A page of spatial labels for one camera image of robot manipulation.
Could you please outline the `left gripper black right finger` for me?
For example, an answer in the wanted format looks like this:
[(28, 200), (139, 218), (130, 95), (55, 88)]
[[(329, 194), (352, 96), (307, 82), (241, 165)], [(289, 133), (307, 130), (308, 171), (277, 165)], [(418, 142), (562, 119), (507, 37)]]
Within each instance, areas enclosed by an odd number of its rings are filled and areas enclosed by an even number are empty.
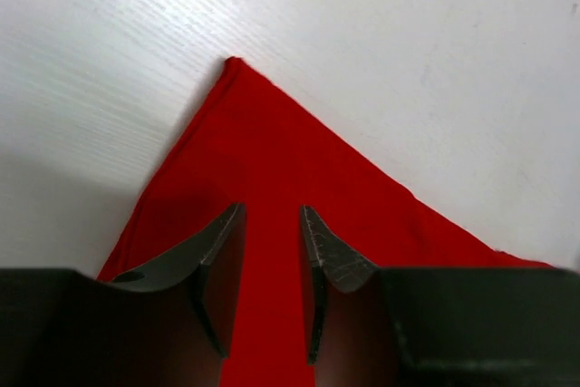
[(317, 386), (401, 386), (399, 326), (379, 266), (299, 209), (306, 359)]

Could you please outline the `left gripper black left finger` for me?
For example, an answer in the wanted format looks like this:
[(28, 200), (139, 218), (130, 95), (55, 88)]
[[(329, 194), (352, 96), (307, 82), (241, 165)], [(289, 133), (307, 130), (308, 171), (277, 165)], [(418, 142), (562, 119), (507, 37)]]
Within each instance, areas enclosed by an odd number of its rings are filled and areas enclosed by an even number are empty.
[(100, 386), (217, 386), (233, 340), (247, 213), (234, 203), (195, 235), (100, 285), (112, 314)]

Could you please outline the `red t shirt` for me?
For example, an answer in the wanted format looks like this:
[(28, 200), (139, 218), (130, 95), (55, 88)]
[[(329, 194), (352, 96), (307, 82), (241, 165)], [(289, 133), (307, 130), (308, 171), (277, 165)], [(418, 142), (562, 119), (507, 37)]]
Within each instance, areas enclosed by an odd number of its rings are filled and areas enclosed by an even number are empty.
[(231, 57), (143, 190), (100, 279), (197, 233), (234, 202), (246, 246), (224, 386), (311, 386), (299, 208), (381, 266), (523, 266), (416, 199), (243, 60)]

